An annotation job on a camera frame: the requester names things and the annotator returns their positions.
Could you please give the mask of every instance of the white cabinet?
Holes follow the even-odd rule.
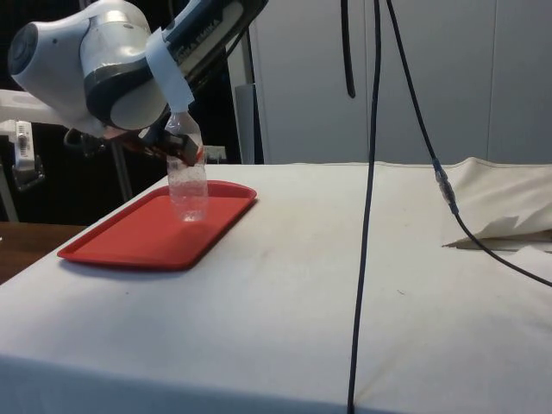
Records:
[[[552,162],[552,2],[499,0],[489,159]]]
[[[367,159],[364,0],[350,0],[356,99],[347,94],[338,0],[271,0],[251,28],[266,163]]]
[[[368,89],[372,94],[373,8],[367,1]],[[425,125],[443,163],[486,158],[495,0],[394,0]],[[386,1],[378,160],[428,163]]]
[[[394,0],[443,163],[552,162],[552,2]],[[357,97],[347,95],[338,0],[270,0],[251,31],[266,162],[367,160],[373,2],[349,0]],[[427,163],[386,1],[377,159]]]

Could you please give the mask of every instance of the dark background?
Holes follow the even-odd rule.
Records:
[[[170,22],[165,1],[131,0],[146,15],[152,32]],[[174,0],[178,13],[187,0]],[[31,21],[54,21],[78,12],[78,0],[3,0],[0,4],[0,89],[19,90],[7,71],[9,44],[16,31]],[[208,145],[224,145],[228,160],[239,159],[234,109],[228,67],[195,94],[191,114],[199,123]],[[13,147],[0,137],[0,157],[11,187],[19,219],[29,223],[83,224],[97,219],[122,204],[122,195],[110,149],[86,159],[63,145],[66,129],[33,124],[34,151],[40,155],[46,181],[20,193],[13,185]],[[147,189],[166,175],[165,163],[125,151],[133,193]],[[7,220],[0,205],[0,221]]]

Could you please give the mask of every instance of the wooden table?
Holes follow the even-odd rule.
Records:
[[[83,226],[0,222],[0,285],[83,229]]]

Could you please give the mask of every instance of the black cable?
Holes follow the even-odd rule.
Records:
[[[509,267],[512,270],[515,270],[516,272],[521,273],[524,276],[527,276],[528,278],[531,278],[537,282],[540,282],[546,286],[552,287],[552,283],[547,281],[546,279],[543,279],[539,276],[536,276],[535,274],[528,272],[524,270],[521,267],[518,267],[514,265],[513,263],[510,263],[508,260],[503,259],[502,257],[495,254],[490,248],[485,246],[481,240],[479,240],[475,235],[467,228],[466,224],[462,221],[460,212],[458,211],[458,206],[455,201],[455,193],[452,188],[452,185],[449,183],[449,179],[447,178],[447,174],[444,172],[444,170],[441,167],[441,163],[439,162],[439,159],[436,157],[435,151],[433,150],[433,146],[431,145],[431,140],[428,136],[427,130],[425,128],[425,124],[423,122],[422,118],[422,111],[420,110],[420,106],[417,101],[416,97],[416,91],[414,90],[414,85],[412,84],[412,77],[411,77],[411,71],[408,67],[408,62],[406,61],[405,56],[405,48],[403,46],[403,42],[401,40],[400,31],[398,29],[398,23],[397,23],[397,16],[395,15],[395,9],[393,8],[392,0],[386,0],[387,1],[387,8],[389,9],[389,14],[391,16],[391,22],[393,25],[393,31],[395,32],[395,39],[397,41],[398,46],[398,52],[400,53],[400,59],[403,63],[403,71],[405,72],[406,81],[408,83],[408,89],[411,94],[411,100],[412,104],[414,105],[414,110],[416,111],[416,117],[417,117],[417,123],[420,126],[420,129],[422,130],[423,140],[425,141],[425,146],[428,149],[428,152],[431,156],[431,161],[433,162],[433,167],[436,171],[436,177],[437,181],[439,183],[439,186],[441,187],[441,191],[443,196],[445,197],[445,200],[448,203],[448,206],[451,209],[452,214],[455,216],[456,221],[460,225],[463,232],[467,235],[467,237],[483,252],[487,253],[489,256],[491,256],[496,261],[502,263],[503,265]]]
[[[350,97],[355,97],[353,61],[351,58],[351,41],[348,30],[348,0],[342,0],[342,44],[343,44],[343,64],[345,67],[345,82],[347,83],[347,93]]]
[[[400,32],[398,31],[397,17],[395,16],[395,9],[393,8],[391,0],[387,0],[387,8],[389,9],[389,14],[391,15],[393,31],[395,32],[395,39],[397,40],[398,52],[400,53],[400,59],[403,62],[403,69],[405,71],[406,82],[408,83],[408,90],[411,93],[412,103],[414,104],[414,110],[416,111],[417,123],[420,125],[420,129],[422,130],[423,140],[425,141],[425,146],[430,152],[430,157],[432,160],[435,160],[437,157],[435,155],[435,151],[433,150],[433,145],[431,145],[431,140],[428,136],[428,131],[425,128],[425,123],[423,122],[422,111],[420,110],[420,105],[417,101],[416,92],[414,91],[411,71],[408,68],[408,62],[406,61],[405,48],[403,47],[403,41],[400,37]]]
[[[461,229],[464,230],[464,233],[466,233],[467,237],[470,238],[470,240],[472,242],[474,242],[478,248],[480,248],[481,250],[483,250],[485,253],[487,253],[489,256],[491,256],[493,259],[499,261],[500,263],[502,263],[503,265],[509,267],[510,269],[513,269],[515,270],[516,272],[519,272],[521,273],[522,275],[524,276],[527,276],[528,278],[531,278],[537,282],[540,282],[542,283],[543,285],[546,285],[546,286],[549,286],[549,287],[552,287],[552,282],[549,282],[547,281],[546,279],[543,279],[539,276],[536,276],[535,274],[531,273],[531,272],[528,272],[526,271],[525,269],[521,268],[521,267],[517,267],[516,265],[514,265],[513,263],[510,263],[508,260],[504,260],[502,257],[498,256],[496,253],[494,253],[490,248],[488,248],[487,246],[485,246],[477,237],[475,237],[471,231],[469,231],[469,229],[466,227],[466,224],[464,224],[464,222],[462,221],[461,217],[459,214],[455,214],[455,218],[456,218],[456,221],[458,222],[458,224],[460,225]]]
[[[351,368],[348,380],[347,413],[354,414],[354,384],[356,381],[356,361],[359,347],[359,331],[361,326],[362,293],[364,291],[364,273],[367,263],[368,230],[370,228],[370,210],[372,208],[373,173],[376,158],[376,129],[378,120],[378,97],[380,94],[381,72],[381,16],[380,0],[373,0],[373,13],[375,16],[375,69],[373,73],[372,108],[370,111],[370,140],[368,149],[368,183],[366,190],[366,202],[364,203],[364,220],[362,223],[361,265],[359,269],[359,282],[356,291],[356,305],[354,308],[353,345],[351,347]]]

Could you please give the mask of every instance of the white fabric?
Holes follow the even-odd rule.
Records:
[[[259,202],[193,270],[50,254],[0,286],[0,412],[345,412],[366,167],[207,173]],[[550,412],[552,289],[442,248],[442,204],[377,165],[358,412]]]
[[[536,242],[552,252],[552,165],[505,166],[471,158],[453,169],[461,215],[472,233],[490,239],[493,248],[518,250]],[[471,247],[454,220],[446,223],[443,244]]]
[[[166,50],[161,28],[147,38],[145,53],[149,69],[169,104],[171,112],[187,112],[194,97],[180,68]]]

